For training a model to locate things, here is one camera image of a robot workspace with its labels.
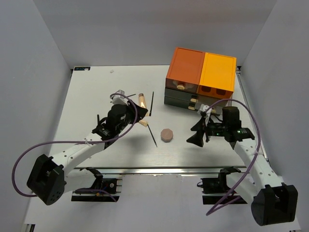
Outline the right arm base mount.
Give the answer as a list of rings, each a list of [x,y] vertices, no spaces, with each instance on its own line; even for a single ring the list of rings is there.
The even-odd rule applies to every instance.
[[[227,167],[219,171],[217,177],[206,177],[202,178],[201,181],[197,183],[198,188],[202,188],[202,200],[204,205],[215,204],[222,196],[224,196],[228,191],[229,187],[226,185],[226,176],[232,173],[241,173],[241,170],[236,167]],[[248,174],[246,179],[250,180],[253,184],[254,181],[252,177]],[[220,204],[223,205],[231,200],[238,197],[236,192],[231,193],[225,200]],[[242,198],[234,201],[232,204],[247,204]]]

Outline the black eyeliner pencil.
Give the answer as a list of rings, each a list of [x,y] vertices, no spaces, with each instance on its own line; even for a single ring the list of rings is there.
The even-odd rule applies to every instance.
[[[152,133],[152,130],[151,130],[149,124],[147,125],[147,128],[148,128],[148,130],[149,130],[149,132],[150,132],[150,135],[151,135],[151,137],[152,137],[152,139],[153,139],[153,142],[154,142],[155,146],[158,148],[157,143],[156,143],[156,140],[155,140],[155,137],[154,137],[154,135],[153,135],[153,133]]]

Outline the pink octagonal powder case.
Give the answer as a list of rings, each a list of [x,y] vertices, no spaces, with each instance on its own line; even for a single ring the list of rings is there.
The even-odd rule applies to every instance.
[[[160,136],[163,142],[169,143],[173,139],[173,131],[171,129],[163,129]]]

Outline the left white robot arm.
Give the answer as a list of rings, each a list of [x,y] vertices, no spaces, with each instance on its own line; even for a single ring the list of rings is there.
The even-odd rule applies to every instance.
[[[83,161],[106,150],[128,125],[142,120],[148,110],[134,102],[114,104],[107,116],[98,118],[96,127],[81,141],[50,157],[39,156],[27,186],[46,204],[52,205],[66,192],[110,193],[102,173],[92,167],[76,170]]]

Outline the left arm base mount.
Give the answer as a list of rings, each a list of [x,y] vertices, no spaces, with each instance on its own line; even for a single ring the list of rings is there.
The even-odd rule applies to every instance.
[[[119,175],[103,174],[93,167],[73,170],[70,176],[79,181],[72,192],[72,202],[115,203],[122,191],[123,179]]]

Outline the clear yellow drawer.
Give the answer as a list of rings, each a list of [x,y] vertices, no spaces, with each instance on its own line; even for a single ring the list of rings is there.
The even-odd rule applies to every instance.
[[[229,99],[233,95],[233,91],[224,89],[202,86],[198,87],[197,93],[202,96],[217,98],[217,99]]]

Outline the clear orange drawer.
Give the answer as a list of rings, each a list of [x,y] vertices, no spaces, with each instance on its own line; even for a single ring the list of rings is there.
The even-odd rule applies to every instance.
[[[166,88],[171,88],[189,93],[197,93],[198,85],[178,80],[166,79]]]

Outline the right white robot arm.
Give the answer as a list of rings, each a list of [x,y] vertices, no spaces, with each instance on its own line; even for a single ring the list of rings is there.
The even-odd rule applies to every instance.
[[[223,137],[247,168],[244,173],[236,167],[223,168],[216,178],[202,178],[197,186],[203,189],[203,203],[213,206],[209,213],[229,203],[247,203],[260,226],[293,222],[298,192],[293,185],[286,185],[258,154],[255,137],[249,128],[242,127],[238,108],[224,107],[218,122],[211,119],[207,109],[207,105],[200,106],[201,119],[191,128],[195,134],[187,142],[202,147],[211,136]]]

